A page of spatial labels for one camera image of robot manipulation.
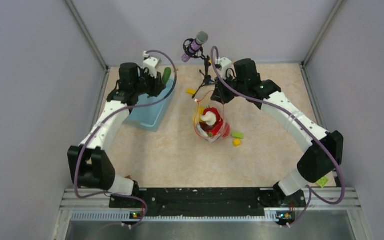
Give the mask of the red toy tomato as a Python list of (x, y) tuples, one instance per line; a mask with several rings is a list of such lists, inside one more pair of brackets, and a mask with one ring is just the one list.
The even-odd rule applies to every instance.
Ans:
[(214, 127), (220, 120), (221, 116), (217, 108), (206, 108), (200, 115), (200, 120), (209, 127)]

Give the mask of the clear zip top bag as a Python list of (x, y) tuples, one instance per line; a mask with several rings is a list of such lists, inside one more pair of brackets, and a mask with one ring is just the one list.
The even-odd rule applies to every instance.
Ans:
[(214, 90), (208, 91), (202, 98), (194, 99), (196, 108), (193, 129), (197, 136), (209, 143), (227, 138), (231, 134), (224, 105), (211, 100), (213, 92)]

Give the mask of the red toy chili pepper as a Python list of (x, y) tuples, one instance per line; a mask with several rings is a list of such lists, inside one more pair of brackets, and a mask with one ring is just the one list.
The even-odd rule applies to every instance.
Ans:
[(223, 124), (214, 125), (211, 127), (211, 129), (207, 132), (209, 137), (215, 137), (217, 135), (220, 135), (223, 131)]

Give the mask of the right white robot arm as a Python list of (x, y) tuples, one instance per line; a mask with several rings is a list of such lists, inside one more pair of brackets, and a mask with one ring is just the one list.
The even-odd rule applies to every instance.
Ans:
[(232, 62), (223, 57), (213, 63), (217, 78), (212, 101), (224, 105), (236, 97), (246, 99), (277, 120), (303, 151), (296, 168), (273, 187), (277, 205), (287, 206), (297, 191), (316, 183), (342, 164), (343, 135), (317, 125), (292, 104), (276, 83), (262, 80), (252, 59)]

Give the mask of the red toy apple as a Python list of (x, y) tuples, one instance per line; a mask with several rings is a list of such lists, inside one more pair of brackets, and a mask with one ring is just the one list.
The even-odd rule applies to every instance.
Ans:
[(226, 138), (231, 134), (231, 127), (228, 123), (224, 125), (222, 138)]

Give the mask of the green toy pepper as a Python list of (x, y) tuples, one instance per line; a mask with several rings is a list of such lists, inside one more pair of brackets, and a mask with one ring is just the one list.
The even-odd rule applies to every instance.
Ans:
[(166, 67), (161, 76), (161, 82), (164, 86), (166, 86), (168, 81), (170, 80), (171, 74), (172, 69), (170, 67)]

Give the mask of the yellow toy squash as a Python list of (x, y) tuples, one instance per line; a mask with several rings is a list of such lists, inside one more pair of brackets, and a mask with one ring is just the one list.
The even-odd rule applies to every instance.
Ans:
[(204, 113), (205, 108), (203, 106), (199, 106), (197, 108), (197, 118), (199, 119), (201, 115)]

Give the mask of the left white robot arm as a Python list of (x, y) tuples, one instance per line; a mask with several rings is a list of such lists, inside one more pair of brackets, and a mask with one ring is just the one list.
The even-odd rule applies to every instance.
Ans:
[(121, 200), (129, 207), (140, 202), (141, 194), (134, 189), (135, 182), (116, 174), (106, 151), (123, 122), (134, 108), (139, 107), (139, 97), (158, 97), (166, 89), (172, 72), (170, 68), (159, 72), (160, 62), (160, 59), (145, 54), (141, 66), (134, 62), (119, 66), (119, 79), (108, 94), (96, 124), (78, 146), (68, 149), (68, 164), (75, 187), (121, 194)]

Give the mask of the white toy garlic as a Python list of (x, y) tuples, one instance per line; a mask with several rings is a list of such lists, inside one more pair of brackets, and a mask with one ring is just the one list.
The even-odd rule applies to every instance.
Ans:
[(208, 126), (214, 126), (217, 122), (217, 116), (215, 113), (208, 111), (200, 116), (200, 120)]

